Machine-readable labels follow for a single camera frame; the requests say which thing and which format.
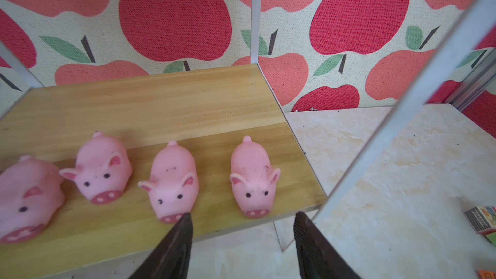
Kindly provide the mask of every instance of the toy pig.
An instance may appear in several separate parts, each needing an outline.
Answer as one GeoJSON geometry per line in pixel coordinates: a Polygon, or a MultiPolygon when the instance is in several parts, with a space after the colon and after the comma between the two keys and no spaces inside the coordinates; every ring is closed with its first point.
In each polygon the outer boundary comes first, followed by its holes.
{"type": "Polygon", "coordinates": [[[39,235],[64,203],[64,181],[55,165],[23,156],[0,175],[0,241],[22,242],[39,235]]]}
{"type": "Polygon", "coordinates": [[[198,195],[193,155],[176,141],[169,141],[153,160],[150,181],[140,181],[138,186],[148,192],[159,220],[176,223],[191,211],[198,195]]]}
{"type": "Polygon", "coordinates": [[[248,218],[261,218],[272,210],[279,168],[272,169],[264,147],[245,136],[231,157],[234,198],[248,218]]]}
{"type": "Polygon", "coordinates": [[[122,195],[132,169],[119,139],[96,132],[77,156],[76,168],[62,169],[60,174],[74,181],[87,200],[103,205],[122,195]]]}

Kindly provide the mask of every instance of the pig body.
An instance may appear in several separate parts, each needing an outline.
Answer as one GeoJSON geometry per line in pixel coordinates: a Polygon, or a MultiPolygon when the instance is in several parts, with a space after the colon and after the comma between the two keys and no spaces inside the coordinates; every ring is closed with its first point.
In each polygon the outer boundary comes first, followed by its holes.
{"type": "Polygon", "coordinates": [[[230,179],[236,202],[247,217],[261,218],[272,210],[280,175],[264,147],[245,136],[232,153],[230,179]]]}
{"type": "Polygon", "coordinates": [[[74,181],[87,200],[103,205],[122,195],[133,170],[119,139],[96,132],[77,156],[76,168],[62,169],[60,174],[74,181]]]}
{"type": "Polygon", "coordinates": [[[23,156],[0,175],[0,241],[16,243],[39,235],[64,203],[59,169],[23,156]]]}
{"type": "Polygon", "coordinates": [[[153,160],[150,181],[140,181],[138,186],[148,192],[160,221],[176,223],[184,213],[191,211],[198,195],[193,155],[176,141],[169,141],[153,160]]]}

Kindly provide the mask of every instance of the pig ear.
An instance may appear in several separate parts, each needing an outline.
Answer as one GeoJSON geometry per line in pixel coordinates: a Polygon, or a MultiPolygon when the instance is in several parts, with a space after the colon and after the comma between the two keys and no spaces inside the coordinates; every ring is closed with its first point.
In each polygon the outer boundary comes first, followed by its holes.
{"type": "Polygon", "coordinates": [[[232,184],[238,184],[240,182],[246,184],[246,182],[247,182],[245,177],[243,177],[240,174],[235,173],[235,172],[232,173],[229,178],[231,179],[232,184]]]}
{"type": "Polygon", "coordinates": [[[196,179],[196,175],[194,172],[188,172],[187,174],[184,175],[183,179],[181,179],[181,183],[183,184],[182,186],[185,185],[192,185],[196,179]]]}
{"type": "Polygon", "coordinates": [[[24,196],[22,198],[26,198],[26,197],[33,196],[33,195],[43,195],[43,191],[40,189],[39,186],[33,186],[33,187],[29,188],[26,191],[26,193],[24,193],[24,196]]]}
{"type": "Polygon", "coordinates": [[[112,152],[108,158],[107,166],[122,164],[122,155],[119,152],[112,152]]]}
{"type": "Polygon", "coordinates": [[[66,169],[61,169],[59,171],[59,174],[66,179],[74,181],[74,179],[78,175],[78,172],[74,168],[66,168],[66,169]]]}
{"type": "Polygon", "coordinates": [[[276,183],[280,176],[281,170],[279,168],[274,169],[270,174],[270,183],[276,183]]]}
{"type": "Polygon", "coordinates": [[[144,189],[146,192],[150,192],[152,189],[155,188],[155,183],[150,181],[140,181],[138,182],[138,186],[144,189]]]}

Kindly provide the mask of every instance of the wooden shelf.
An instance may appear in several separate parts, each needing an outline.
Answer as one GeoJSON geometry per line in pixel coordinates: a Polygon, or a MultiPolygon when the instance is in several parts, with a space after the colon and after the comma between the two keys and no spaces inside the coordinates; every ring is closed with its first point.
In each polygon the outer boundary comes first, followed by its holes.
{"type": "Polygon", "coordinates": [[[96,131],[121,138],[133,165],[124,195],[96,206],[72,182],[65,204],[40,236],[0,244],[0,274],[33,278],[153,248],[168,232],[145,192],[153,158],[169,139],[196,161],[200,193],[191,212],[194,240],[316,208],[325,195],[256,65],[191,71],[36,89],[0,122],[3,168],[22,154],[74,165],[78,148],[96,131]],[[229,182],[230,158],[244,135],[281,168],[273,211],[243,216],[229,182]]]}

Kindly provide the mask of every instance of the apple pattern wallpaper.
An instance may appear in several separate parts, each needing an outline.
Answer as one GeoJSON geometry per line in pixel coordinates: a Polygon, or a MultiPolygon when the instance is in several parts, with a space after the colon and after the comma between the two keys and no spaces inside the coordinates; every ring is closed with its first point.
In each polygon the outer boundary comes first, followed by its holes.
{"type": "MultiPolygon", "coordinates": [[[[259,63],[286,112],[393,105],[471,2],[262,0],[259,63]]],[[[0,19],[45,86],[250,62],[251,0],[0,0],[0,19]]],[[[495,47],[496,28],[430,102],[495,47]]],[[[6,109],[28,86],[1,59],[0,78],[6,109]]]]}

